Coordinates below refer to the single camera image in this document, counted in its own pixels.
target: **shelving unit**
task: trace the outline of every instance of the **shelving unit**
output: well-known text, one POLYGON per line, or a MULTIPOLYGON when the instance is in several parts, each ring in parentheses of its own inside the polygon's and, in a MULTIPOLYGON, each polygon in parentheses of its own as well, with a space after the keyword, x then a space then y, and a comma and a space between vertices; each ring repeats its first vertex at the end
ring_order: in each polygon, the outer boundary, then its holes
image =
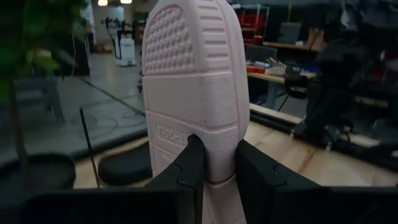
POLYGON ((232 8, 238 16, 244 44, 262 45, 268 21, 269 7, 261 4, 232 4, 232 8), (256 10, 256 13, 248 13, 248 10, 256 10))

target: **metal pole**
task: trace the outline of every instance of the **metal pole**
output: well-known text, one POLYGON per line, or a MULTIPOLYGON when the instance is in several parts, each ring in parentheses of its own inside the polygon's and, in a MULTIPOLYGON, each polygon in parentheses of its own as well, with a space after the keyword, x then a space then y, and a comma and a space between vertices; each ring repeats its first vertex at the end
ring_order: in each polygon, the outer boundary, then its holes
POLYGON ((85 132, 88 151, 90 153, 91 165, 93 166, 95 182, 97 183, 97 188, 100 188, 100 178, 98 177, 97 167, 95 166, 94 151, 93 151, 93 148, 91 147, 90 137, 88 136, 88 130, 87 130, 87 125, 86 125, 85 114, 83 112, 83 108, 80 107, 79 111, 80 111, 81 124, 83 125, 83 131, 85 132))

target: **ceiling light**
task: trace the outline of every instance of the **ceiling light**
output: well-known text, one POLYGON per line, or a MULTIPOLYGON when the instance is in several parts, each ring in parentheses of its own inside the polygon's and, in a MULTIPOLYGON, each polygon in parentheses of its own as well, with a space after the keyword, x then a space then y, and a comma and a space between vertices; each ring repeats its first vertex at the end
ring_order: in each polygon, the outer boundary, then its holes
POLYGON ((98 0, 98 5, 99 6, 107 6, 108 5, 108 0, 98 0))

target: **green plant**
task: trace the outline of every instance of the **green plant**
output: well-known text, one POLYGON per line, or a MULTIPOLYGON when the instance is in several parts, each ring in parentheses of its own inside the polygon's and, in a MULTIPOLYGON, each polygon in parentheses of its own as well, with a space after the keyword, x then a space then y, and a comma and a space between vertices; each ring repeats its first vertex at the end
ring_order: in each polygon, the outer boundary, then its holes
POLYGON ((57 39, 73 34, 84 41, 86 30, 80 11, 86 6, 85 0, 11 0, 0 10, 0 100, 10 104, 16 151, 27 185, 34 185, 34 177, 29 174, 13 80, 32 75, 33 65, 58 70, 58 62, 41 54, 43 51, 73 63, 57 39))

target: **table leg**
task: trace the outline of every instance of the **table leg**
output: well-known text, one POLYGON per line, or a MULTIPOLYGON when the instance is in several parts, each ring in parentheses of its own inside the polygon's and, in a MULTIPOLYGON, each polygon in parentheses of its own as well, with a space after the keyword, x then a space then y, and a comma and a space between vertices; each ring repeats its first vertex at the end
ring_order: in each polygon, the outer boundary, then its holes
POLYGON ((274 110, 275 101, 278 94, 278 84, 274 82, 269 82, 268 84, 268 94, 267 94, 267 102, 265 107, 268 109, 274 110))

